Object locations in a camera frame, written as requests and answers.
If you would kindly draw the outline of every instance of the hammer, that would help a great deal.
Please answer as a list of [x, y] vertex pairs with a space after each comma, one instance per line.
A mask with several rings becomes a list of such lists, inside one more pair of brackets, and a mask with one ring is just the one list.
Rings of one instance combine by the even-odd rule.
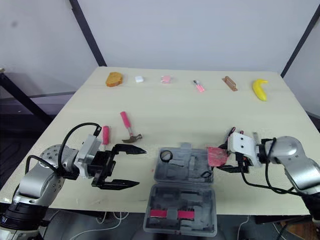
[[142, 139], [142, 135], [141, 134], [139, 134], [137, 136], [134, 136], [134, 134], [132, 133], [131, 124], [130, 124], [129, 118], [127, 116], [127, 113], [125, 111], [122, 111], [122, 112], [120, 112], [120, 115], [122, 117], [124, 126], [126, 127], [126, 129], [128, 129], [129, 135], [130, 135], [129, 139], [122, 140], [122, 142], [124, 142], [126, 144], [131, 144], [131, 143], [134, 143], [135, 141], [137, 141], [138, 139]]

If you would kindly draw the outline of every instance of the bread slice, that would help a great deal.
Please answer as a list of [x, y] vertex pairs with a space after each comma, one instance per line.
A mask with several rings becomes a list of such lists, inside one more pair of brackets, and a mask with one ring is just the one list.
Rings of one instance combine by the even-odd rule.
[[110, 72], [108, 78], [105, 81], [108, 87], [115, 87], [122, 84], [122, 74], [120, 72]]

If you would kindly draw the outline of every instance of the wooden table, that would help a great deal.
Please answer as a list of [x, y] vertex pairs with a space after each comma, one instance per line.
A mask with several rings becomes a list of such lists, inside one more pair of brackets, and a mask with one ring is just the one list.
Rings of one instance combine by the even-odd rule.
[[[106, 87], [110, 72], [123, 74], [123, 84]], [[162, 84], [161, 76], [171, 75], [171, 84]], [[145, 82], [136, 83], [134, 77], [143, 76]], [[222, 81], [231, 77], [238, 91], [231, 91]], [[263, 88], [268, 100], [259, 100], [252, 90], [258, 78], [269, 81]], [[199, 80], [205, 92], [198, 92], [193, 80]], [[189, 142], [194, 148], [218, 146], [227, 132], [236, 126], [252, 137], [293, 136], [299, 139], [307, 156], [320, 163], [320, 135], [279, 74], [261, 71], [187, 71], [98, 67], [74, 94], [50, 126], [35, 143], [28, 155], [40, 155], [49, 146], [60, 144], [67, 132], [77, 124], [96, 122], [111, 127], [110, 144], [128, 138], [120, 112], [126, 111], [135, 134], [143, 139], [135, 145], [148, 154], [125, 155], [115, 158], [114, 179], [140, 182], [120, 190], [101, 190], [92, 187], [92, 179], [79, 177], [66, 180], [51, 208], [123, 211], [143, 213], [155, 184], [154, 170], [161, 147], [179, 147]], [[79, 149], [93, 127], [76, 131], [68, 141]], [[24, 176], [24, 159], [0, 192], [0, 200], [10, 203], [15, 187]], [[228, 160], [235, 165], [234, 159]], [[281, 165], [271, 165], [271, 183], [275, 187], [291, 187]], [[265, 184], [264, 167], [250, 168], [247, 179]], [[304, 215], [308, 214], [303, 201], [292, 195], [279, 195], [271, 190], [246, 185], [239, 173], [214, 169], [212, 185], [216, 195], [217, 214], [227, 215]]]

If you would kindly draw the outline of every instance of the white eraser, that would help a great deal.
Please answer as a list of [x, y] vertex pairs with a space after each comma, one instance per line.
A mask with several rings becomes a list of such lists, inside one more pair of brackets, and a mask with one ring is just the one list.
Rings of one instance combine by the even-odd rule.
[[136, 76], [134, 79], [136, 83], [142, 83], [144, 81], [144, 78], [142, 76]]

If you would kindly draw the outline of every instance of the gray toolbox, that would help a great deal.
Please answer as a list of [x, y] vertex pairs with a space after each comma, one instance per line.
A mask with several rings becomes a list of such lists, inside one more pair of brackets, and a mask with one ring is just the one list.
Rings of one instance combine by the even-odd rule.
[[213, 171], [205, 149], [164, 147], [159, 152], [144, 216], [149, 233], [214, 237], [217, 234]]

